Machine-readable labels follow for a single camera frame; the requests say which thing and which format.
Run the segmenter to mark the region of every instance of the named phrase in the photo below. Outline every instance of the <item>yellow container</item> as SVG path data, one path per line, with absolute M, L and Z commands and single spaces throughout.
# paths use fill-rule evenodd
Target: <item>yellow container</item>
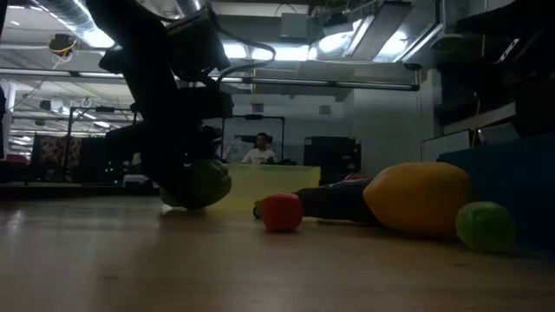
M 254 202 L 280 192 L 318 187 L 320 167 L 226 164 L 232 191 L 215 208 L 251 211 Z

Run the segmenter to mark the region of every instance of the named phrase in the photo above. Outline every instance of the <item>man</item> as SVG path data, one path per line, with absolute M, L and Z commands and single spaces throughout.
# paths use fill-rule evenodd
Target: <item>man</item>
M 243 164 L 260 165 L 268 159 L 277 161 L 276 154 L 268 148 L 268 134 L 257 134 L 256 148 L 251 149 L 243 158 Z

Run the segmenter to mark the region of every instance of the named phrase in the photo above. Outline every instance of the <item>ceiling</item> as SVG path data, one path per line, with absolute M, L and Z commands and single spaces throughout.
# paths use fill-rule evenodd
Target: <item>ceiling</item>
M 176 0 L 144 0 L 140 1 L 150 10 L 160 14 L 171 16 L 177 12 Z M 417 37 L 426 25 L 430 24 L 431 3 L 434 0 L 414 0 L 415 9 L 407 17 L 403 31 L 411 37 Z M 290 0 L 288 4 L 280 4 L 279 0 L 219 0 L 212 1 L 212 7 L 219 14 L 219 22 L 232 33 L 240 34 L 248 39 L 258 42 L 284 44 L 280 39 L 281 14 L 306 13 L 315 8 L 327 5 L 344 6 L 349 1 L 319 1 L 319 0 Z M 351 1 L 351 6 L 360 2 Z M 33 5 L 27 0 L 10 0 L 10 9 L 6 16 L 2 42 L 0 42 L 0 68 L 38 68 L 52 69 L 58 61 L 53 54 L 46 49 L 47 44 L 54 34 L 73 33 L 60 23 L 59 20 L 47 14 L 43 10 L 30 9 Z M 69 62 L 59 63 L 56 70 L 78 71 L 78 72 L 102 72 L 98 63 L 102 58 L 101 49 L 92 49 L 86 43 L 80 42 L 77 51 L 72 55 Z M 273 62 L 266 68 L 258 69 L 250 73 L 257 77 L 286 78 L 286 79 L 314 79 L 328 81 L 377 81 L 390 83 L 414 83 L 414 73 L 407 71 L 400 63 L 368 64 L 360 62 L 348 62 L 348 60 L 330 62 Z M 17 101 L 24 94 L 35 90 L 32 97 L 22 101 L 15 110 L 16 120 L 12 126 L 19 130 L 40 131 L 62 131 L 67 129 L 66 120 L 68 115 L 61 112 L 48 112 L 39 108 L 41 100 L 62 98 L 80 103 L 89 98 L 93 106 L 103 105 L 110 107 L 128 108 L 133 103 L 133 98 L 124 81 L 82 81 L 61 80 L 48 78 L 43 80 L 36 76 L 9 76 L 0 75 L 3 81 L 16 85 Z M 341 101 L 348 95 L 347 88 L 322 88 L 322 87 L 299 87 L 279 85 L 238 85 L 247 93 L 254 92 L 257 101 L 264 101 L 261 94 L 285 94 L 291 96 L 329 96 L 335 102 Z M 249 105 L 248 101 L 240 101 L 238 105 Z M 112 127 L 125 126 L 130 123 L 133 116 L 131 113 L 116 112 L 115 114 L 98 114 L 88 112 L 97 120 L 110 120 Z M 37 119 L 46 119 L 45 126 L 36 126 Z M 74 124 L 77 133 L 102 133 L 107 128 L 95 126 L 94 121 L 82 117 L 82 120 Z

